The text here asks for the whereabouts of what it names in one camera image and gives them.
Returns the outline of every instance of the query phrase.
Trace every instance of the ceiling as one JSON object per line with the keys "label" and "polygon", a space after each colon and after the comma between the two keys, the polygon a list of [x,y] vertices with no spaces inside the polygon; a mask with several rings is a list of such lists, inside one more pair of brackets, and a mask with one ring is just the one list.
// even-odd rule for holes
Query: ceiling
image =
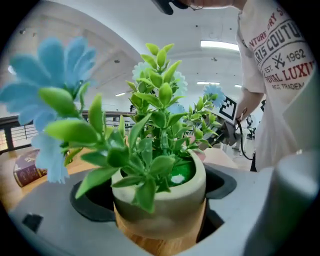
{"label": "ceiling", "polygon": [[239,53],[200,47],[201,40],[236,44],[237,14],[234,8],[193,11],[174,7],[174,14],[168,16],[151,0],[42,2],[12,36],[0,63],[0,85],[12,78],[8,72],[12,54],[36,53],[39,42],[47,37],[56,36],[67,44],[73,37],[85,36],[98,53],[93,68],[98,86],[89,91],[88,102],[97,92],[106,105],[126,98],[114,95],[129,91],[125,80],[131,80],[139,54],[147,53],[145,43],[175,44],[168,57],[182,60],[178,70],[188,82],[185,100],[202,94],[198,81],[220,82],[225,94],[238,98],[241,90],[234,85],[242,83]]}

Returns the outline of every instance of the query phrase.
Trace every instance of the concrete pot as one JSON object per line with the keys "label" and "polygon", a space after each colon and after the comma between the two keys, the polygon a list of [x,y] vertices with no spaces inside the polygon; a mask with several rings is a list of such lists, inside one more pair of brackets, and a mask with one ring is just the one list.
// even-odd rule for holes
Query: concrete pot
{"label": "concrete pot", "polygon": [[[168,240],[184,236],[201,218],[201,205],[205,199],[206,171],[202,161],[190,152],[196,172],[188,182],[171,187],[171,192],[155,194],[152,214],[131,205],[136,186],[112,188],[115,207],[123,224],[132,233],[150,239]],[[112,183],[123,179],[120,171],[112,176]]]}

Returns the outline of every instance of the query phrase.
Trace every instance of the book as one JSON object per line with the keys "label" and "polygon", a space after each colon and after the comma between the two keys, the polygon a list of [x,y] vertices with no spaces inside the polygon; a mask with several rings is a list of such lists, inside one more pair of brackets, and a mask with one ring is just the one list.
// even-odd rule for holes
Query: book
{"label": "book", "polygon": [[20,155],[14,164],[13,175],[15,181],[22,188],[25,185],[47,175],[46,169],[36,168],[36,157],[39,149],[31,150]]}

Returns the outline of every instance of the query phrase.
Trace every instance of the railing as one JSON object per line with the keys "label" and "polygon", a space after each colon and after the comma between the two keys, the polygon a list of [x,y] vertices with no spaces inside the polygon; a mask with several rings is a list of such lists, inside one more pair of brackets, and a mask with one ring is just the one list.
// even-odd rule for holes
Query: railing
{"label": "railing", "polygon": [[[83,111],[82,115],[88,120],[88,111]],[[125,132],[128,134],[133,125],[133,121],[128,117],[132,115],[130,112],[106,111],[105,124],[109,127],[117,127],[120,115],[125,117]],[[0,118],[0,154],[30,147],[32,138],[37,134],[32,122],[20,125],[17,115]]]}

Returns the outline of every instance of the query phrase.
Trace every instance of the ceiling light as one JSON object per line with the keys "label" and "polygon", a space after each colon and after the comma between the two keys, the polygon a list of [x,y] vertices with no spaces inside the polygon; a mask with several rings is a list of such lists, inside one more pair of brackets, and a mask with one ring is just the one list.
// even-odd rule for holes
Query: ceiling light
{"label": "ceiling light", "polygon": [[124,93],[124,92],[122,92],[122,93],[119,93],[119,94],[114,95],[114,96],[118,97],[118,96],[122,96],[122,95],[125,95],[125,93]]}
{"label": "ceiling light", "polygon": [[239,51],[239,46],[233,43],[218,42],[218,41],[201,41],[200,43],[201,43],[201,47],[223,48],[223,49]]}
{"label": "ceiling light", "polygon": [[220,85],[219,82],[197,82],[196,84],[197,85],[216,85],[216,86]]}
{"label": "ceiling light", "polygon": [[14,71],[14,68],[10,65],[8,66],[8,71],[12,74],[12,75],[16,75],[16,72]]}

